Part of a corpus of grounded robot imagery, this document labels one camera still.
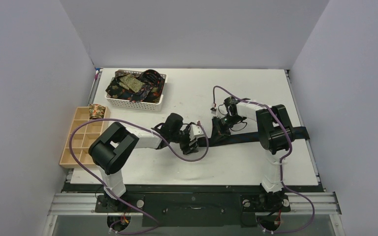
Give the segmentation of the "blue brown striped tie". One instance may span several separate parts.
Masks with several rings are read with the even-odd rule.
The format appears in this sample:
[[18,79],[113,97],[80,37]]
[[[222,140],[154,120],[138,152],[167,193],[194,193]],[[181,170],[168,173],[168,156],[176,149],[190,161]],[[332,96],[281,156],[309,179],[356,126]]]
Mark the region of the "blue brown striped tie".
[[[289,129],[287,129],[289,137],[291,141],[295,140],[308,140],[309,134],[306,127],[294,127],[293,128],[293,135]],[[281,134],[271,134],[271,138],[265,136],[264,132],[249,132],[249,133],[242,133],[242,134],[231,134],[222,135],[219,134],[216,130],[213,131],[209,141],[209,147],[218,147],[224,145],[231,145],[231,144],[241,144],[241,143],[252,143],[252,142],[260,142],[260,144],[267,150],[276,147],[282,147],[282,149],[286,149],[288,147],[287,139],[284,137],[283,132],[280,130]],[[199,147],[206,147],[206,138],[202,137],[197,140],[197,144]]]

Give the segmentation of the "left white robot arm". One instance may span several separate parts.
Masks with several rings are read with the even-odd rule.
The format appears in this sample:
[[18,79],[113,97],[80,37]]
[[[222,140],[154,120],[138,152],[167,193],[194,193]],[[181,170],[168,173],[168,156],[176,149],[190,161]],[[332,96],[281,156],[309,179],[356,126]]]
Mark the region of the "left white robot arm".
[[125,127],[122,123],[113,122],[89,147],[88,154],[97,165],[108,205],[114,211],[122,211],[127,205],[123,195],[126,187],[122,168],[136,148],[162,149],[170,143],[177,143],[184,155],[197,152],[199,138],[205,133],[199,123],[183,123],[183,117],[171,113],[165,122],[159,123],[150,130],[138,127]]

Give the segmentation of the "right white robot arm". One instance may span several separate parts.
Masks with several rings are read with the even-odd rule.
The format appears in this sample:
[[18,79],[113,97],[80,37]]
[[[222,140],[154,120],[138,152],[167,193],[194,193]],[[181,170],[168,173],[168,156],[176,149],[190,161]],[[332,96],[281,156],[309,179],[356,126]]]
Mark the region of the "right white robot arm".
[[[212,134],[208,139],[211,147],[228,144],[259,142],[269,151],[266,156],[261,186],[266,192],[258,196],[259,206],[264,210],[272,209],[278,202],[276,192],[284,189],[283,170],[285,159],[292,153],[295,139],[294,128],[284,105],[271,108],[245,102],[231,96],[224,100],[227,113],[212,118]],[[233,135],[232,128],[245,120],[256,122],[257,131]]]

